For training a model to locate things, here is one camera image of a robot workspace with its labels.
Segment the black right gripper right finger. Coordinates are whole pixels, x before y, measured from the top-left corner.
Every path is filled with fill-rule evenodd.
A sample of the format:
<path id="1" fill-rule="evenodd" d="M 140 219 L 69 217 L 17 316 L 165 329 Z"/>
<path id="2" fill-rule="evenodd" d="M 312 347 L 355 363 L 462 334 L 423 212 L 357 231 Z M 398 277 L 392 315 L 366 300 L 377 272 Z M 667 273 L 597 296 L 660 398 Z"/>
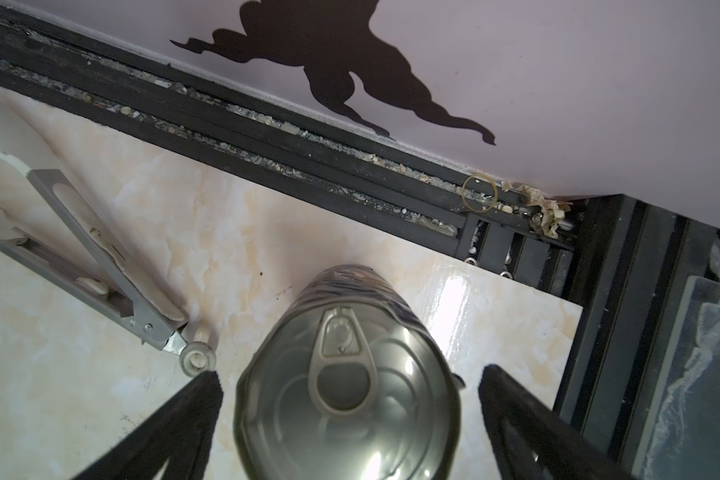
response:
<path id="1" fill-rule="evenodd" d="M 612 459 L 498 365 L 478 388 L 483 423 L 503 479 L 630 479 Z"/>

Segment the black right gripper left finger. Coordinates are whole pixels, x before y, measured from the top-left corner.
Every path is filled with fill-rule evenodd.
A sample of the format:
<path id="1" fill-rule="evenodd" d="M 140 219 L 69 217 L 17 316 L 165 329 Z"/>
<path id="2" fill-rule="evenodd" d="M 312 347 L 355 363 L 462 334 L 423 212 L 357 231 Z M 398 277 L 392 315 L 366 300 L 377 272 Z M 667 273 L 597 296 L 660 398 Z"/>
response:
<path id="1" fill-rule="evenodd" d="M 202 479 L 222 402 L 218 374 L 199 374 L 76 477 Z"/>

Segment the dark grey label can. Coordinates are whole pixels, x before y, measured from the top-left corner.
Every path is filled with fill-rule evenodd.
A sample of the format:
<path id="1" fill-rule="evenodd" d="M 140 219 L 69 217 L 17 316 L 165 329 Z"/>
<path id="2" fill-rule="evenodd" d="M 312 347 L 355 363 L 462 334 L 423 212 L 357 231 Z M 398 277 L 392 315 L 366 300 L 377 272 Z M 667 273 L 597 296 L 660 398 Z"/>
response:
<path id="1" fill-rule="evenodd" d="M 445 479 L 461 379 L 373 269 L 329 268 L 297 296 L 236 387 L 251 479 Z"/>

